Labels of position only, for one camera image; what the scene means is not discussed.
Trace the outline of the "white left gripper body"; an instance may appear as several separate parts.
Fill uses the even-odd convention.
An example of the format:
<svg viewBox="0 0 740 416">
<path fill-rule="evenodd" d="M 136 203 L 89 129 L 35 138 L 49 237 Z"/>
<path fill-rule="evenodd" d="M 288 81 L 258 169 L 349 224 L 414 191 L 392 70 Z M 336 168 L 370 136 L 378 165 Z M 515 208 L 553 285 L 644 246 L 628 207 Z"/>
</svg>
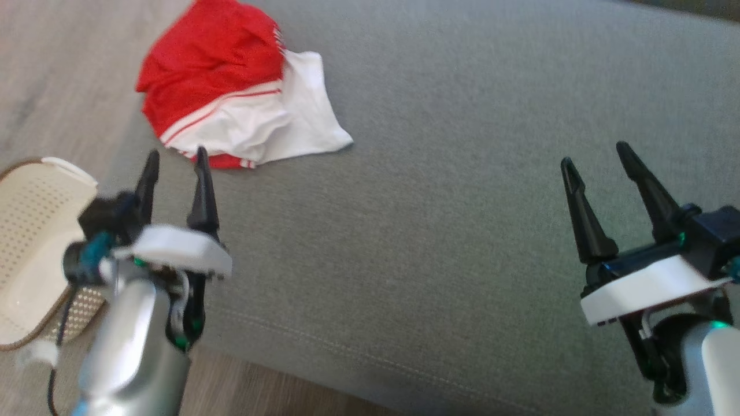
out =
<svg viewBox="0 0 740 416">
<path fill-rule="evenodd" d="M 233 260 L 212 235 L 173 225 L 146 226 L 129 247 L 113 249 L 163 288 L 170 300 L 166 334 L 175 347 L 190 350 L 205 326 L 205 285 L 233 274 Z"/>
</svg>

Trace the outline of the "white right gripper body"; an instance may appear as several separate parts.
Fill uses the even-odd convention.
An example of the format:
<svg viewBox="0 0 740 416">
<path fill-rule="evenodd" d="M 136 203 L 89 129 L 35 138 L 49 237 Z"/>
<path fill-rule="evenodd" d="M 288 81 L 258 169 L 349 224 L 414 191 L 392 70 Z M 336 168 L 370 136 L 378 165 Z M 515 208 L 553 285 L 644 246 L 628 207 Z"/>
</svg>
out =
<svg viewBox="0 0 740 416">
<path fill-rule="evenodd" d="M 730 405 L 731 282 L 668 243 L 589 265 L 580 305 L 592 326 L 621 325 L 653 404 Z"/>
</svg>

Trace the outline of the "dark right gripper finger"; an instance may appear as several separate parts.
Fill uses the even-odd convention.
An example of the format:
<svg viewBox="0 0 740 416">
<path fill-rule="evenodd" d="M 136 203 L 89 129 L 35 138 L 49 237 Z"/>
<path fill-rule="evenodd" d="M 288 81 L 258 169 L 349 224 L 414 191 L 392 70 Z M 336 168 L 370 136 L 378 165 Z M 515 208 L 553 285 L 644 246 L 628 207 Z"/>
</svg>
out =
<svg viewBox="0 0 740 416">
<path fill-rule="evenodd" d="M 637 185 L 652 224 L 652 235 L 655 242 L 665 243 L 676 239 L 678 232 L 673 220 L 679 206 L 674 198 L 634 152 L 630 144 L 620 140 L 616 143 L 616 150 L 627 177 Z"/>
<path fill-rule="evenodd" d="M 591 265 L 615 258 L 619 249 L 605 234 L 585 195 L 585 184 L 569 157 L 560 164 L 565 196 L 571 217 L 577 255 L 581 263 Z"/>
</svg>

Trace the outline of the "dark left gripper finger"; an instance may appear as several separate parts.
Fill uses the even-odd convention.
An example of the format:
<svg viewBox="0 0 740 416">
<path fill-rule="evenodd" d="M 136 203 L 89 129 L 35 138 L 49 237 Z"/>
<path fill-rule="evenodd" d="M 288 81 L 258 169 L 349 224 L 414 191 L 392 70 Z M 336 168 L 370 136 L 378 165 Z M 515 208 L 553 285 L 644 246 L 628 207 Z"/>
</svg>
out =
<svg viewBox="0 0 740 416">
<path fill-rule="evenodd" d="M 192 209 L 187 216 L 187 226 L 211 237 L 218 237 L 220 229 L 219 211 L 217 211 L 209 156 L 203 146 L 198 147 L 194 171 L 197 184 Z"/>
<path fill-rule="evenodd" d="M 160 155 L 158 150 L 151 150 L 146 157 L 145 167 L 141 171 L 136 189 L 136 213 L 142 225 L 151 223 L 155 187 L 160 172 Z"/>
</svg>

